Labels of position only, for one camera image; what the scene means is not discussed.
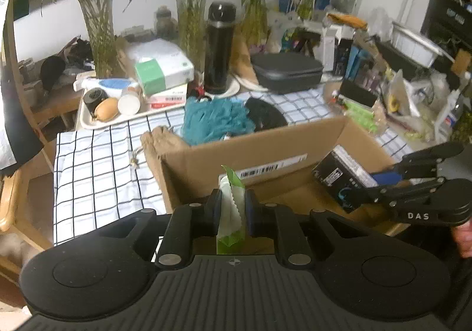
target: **white tray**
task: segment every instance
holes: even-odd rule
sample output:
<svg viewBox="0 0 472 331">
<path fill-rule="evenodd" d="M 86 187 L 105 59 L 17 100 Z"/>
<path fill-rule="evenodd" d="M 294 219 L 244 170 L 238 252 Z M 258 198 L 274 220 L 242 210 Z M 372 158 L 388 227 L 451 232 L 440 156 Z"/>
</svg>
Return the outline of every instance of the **white tray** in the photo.
<svg viewBox="0 0 472 331">
<path fill-rule="evenodd" d="M 178 109 L 179 107 L 184 107 L 185 103 L 179 103 L 178 105 L 173 105 L 173 106 L 166 106 L 166 107 L 162 107 L 160 109 L 143 110 L 143 111 L 140 111 L 140 112 L 136 113 L 135 115 L 118 114 L 114 119 L 112 119 L 111 121 L 108 121 L 108 122 L 100 122 L 100 121 L 92 120 L 88 109 L 86 108 L 86 106 L 84 105 L 84 103 L 82 101 L 80 102 L 80 105 L 81 105 L 80 109 L 79 109 L 80 125 L 84 129 L 94 130 L 94 129 L 105 128 L 105 127 L 114 125 L 116 123 L 130 121 L 130 120 L 133 120 L 135 118 L 145 117 L 147 115 L 153 115 L 153 114 L 158 114 L 158 113 L 162 113 L 162 112 L 167 112 L 167 111 L 173 110 L 173 109 Z M 147 105 L 141 106 L 141 109 L 143 109 L 143 108 L 147 108 Z"/>
</svg>

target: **wooden shelf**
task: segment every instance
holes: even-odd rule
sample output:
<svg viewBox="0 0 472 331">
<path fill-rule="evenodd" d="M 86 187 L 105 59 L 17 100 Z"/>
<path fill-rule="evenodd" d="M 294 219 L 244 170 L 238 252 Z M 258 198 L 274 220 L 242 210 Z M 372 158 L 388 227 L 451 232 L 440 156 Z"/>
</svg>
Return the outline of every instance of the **wooden shelf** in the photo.
<svg viewBox="0 0 472 331">
<path fill-rule="evenodd" d="M 79 108 L 82 91 L 75 91 L 72 85 L 53 89 L 49 93 L 46 103 L 32 110 L 36 122 L 42 122 Z"/>
</svg>

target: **glass vase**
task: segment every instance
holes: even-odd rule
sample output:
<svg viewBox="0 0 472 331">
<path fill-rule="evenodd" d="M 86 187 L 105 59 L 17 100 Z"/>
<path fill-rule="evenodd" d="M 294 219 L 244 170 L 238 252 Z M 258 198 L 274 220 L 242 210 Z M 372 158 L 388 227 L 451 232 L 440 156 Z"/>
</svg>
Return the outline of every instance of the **glass vase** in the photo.
<svg viewBox="0 0 472 331">
<path fill-rule="evenodd" d="M 300 0 L 296 11 L 301 19 L 312 19 L 314 8 L 315 0 Z"/>
<path fill-rule="evenodd" d="M 203 71 L 206 0 L 176 0 L 176 2 L 178 45 L 194 64 L 195 70 Z"/>
<path fill-rule="evenodd" d="M 267 9 L 265 0 L 246 0 L 241 33 L 248 47 L 260 46 L 267 38 Z"/>
<path fill-rule="evenodd" d="M 119 70 L 113 30 L 112 0 L 78 0 L 82 8 L 99 78 L 110 78 Z"/>
</svg>

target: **white saucer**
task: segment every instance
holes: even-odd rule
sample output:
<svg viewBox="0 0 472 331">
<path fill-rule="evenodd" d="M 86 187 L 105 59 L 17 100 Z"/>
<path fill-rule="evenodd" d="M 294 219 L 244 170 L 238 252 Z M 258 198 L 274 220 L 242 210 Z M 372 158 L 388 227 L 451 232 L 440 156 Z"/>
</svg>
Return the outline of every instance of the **white saucer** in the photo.
<svg viewBox="0 0 472 331">
<path fill-rule="evenodd" d="M 239 89 L 239 82 L 236 81 L 231 74 L 228 74 L 228 79 L 226 80 L 226 91 L 223 94 L 210 94 L 205 92 L 205 95 L 208 95 L 211 98 L 228 98 L 236 95 Z"/>
<path fill-rule="evenodd" d="M 246 80 L 245 78 L 241 78 L 237 74 L 234 75 L 237 81 L 243 86 L 244 88 L 251 90 L 251 91 L 258 91 L 262 93 L 268 92 L 268 89 L 265 88 L 264 86 L 257 85 L 249 80 Z"/>
</svg>

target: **black thermos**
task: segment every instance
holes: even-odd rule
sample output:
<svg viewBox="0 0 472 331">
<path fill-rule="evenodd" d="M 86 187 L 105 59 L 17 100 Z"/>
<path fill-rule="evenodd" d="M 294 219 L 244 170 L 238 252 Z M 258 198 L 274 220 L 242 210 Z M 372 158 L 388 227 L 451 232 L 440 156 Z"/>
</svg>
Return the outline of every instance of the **black thermos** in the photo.
<svg viewBox="0 0 472 331">
<path fill-rule="evenodd" d="M 236 7 L 234 4 L 215 1 L 210 5 L 204 88 L 211 94 L 223 94 L 226 91 L 235 20 Z"/>
</svg>

